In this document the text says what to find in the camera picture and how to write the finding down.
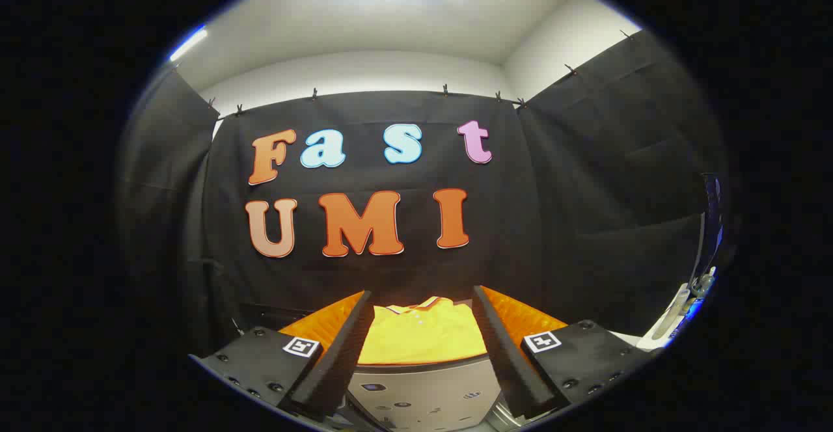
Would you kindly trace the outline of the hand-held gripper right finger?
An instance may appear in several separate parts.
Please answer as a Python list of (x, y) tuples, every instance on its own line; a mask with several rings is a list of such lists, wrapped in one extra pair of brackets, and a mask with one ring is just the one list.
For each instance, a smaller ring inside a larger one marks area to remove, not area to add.
[(595, 321), (561, 322), (485, 286), (471, 310), (514, 417), (559, 415), (626, 381), (655, 358)]

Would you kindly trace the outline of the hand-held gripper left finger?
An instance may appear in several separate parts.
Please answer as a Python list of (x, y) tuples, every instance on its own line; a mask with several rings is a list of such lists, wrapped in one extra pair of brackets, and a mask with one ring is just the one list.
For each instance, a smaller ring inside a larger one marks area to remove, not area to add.
[(282, 329), (255, 325), (190, 360), (262, 408), (322, 421), (348, 392), (374, 316), (372, 292), (363, 290)]

